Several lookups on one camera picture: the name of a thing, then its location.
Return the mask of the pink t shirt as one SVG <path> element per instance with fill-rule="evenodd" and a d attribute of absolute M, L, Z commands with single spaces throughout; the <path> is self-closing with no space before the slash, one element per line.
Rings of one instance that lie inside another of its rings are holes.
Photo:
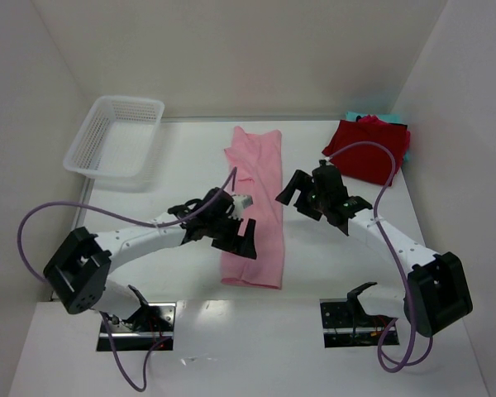
<path fill-rule="evenodd" d="M 222 253 L 220 268 L 224 285 L 281 289 L 284 273 L 283 207 L 276 197 L 283 189 L 282 134 L 262 135 L 235 127 L 225 151 L 231 168 L 237 168 L 235 192 L 249 194 L 253 204 L 243 213 L 256 220 L 254 260 Z"/>

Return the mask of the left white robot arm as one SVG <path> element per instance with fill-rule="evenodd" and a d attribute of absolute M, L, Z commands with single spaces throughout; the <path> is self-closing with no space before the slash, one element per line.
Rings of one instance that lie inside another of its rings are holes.
<path fill-rule="evenodd" d="M 76 228 L 43 275 L 68 313 L 93 309 L 118 318 L 133 331 L 146 331 L 158 317 L 155 308 L 137 287 L 112 281 L 110 274 L 143 256 L 204 237 L 214 248 L 254 260 L 256 221 L 242 217 L 252 204 L 247 194 L 214 188 L 204 198 L 173 206 L 143 226 L 100 233 Z"/>

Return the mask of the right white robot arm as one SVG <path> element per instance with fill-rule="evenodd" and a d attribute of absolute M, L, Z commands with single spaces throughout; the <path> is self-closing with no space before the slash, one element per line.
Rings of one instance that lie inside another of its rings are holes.
<path fill-rule="evenodd" d="M 460 258 L 415 242 L 376 214 L 364 198 L 349 195 L 335 166 L 323 160 L 310 174 L 296 170 L 276 199 L 316 221 L 325 218 L 401 268 L 401 289 L 370 281 L 349 291 L 347 303 L 354 315 L 406 318 L 418 334 L 432 337 L 472 312 Z"/>

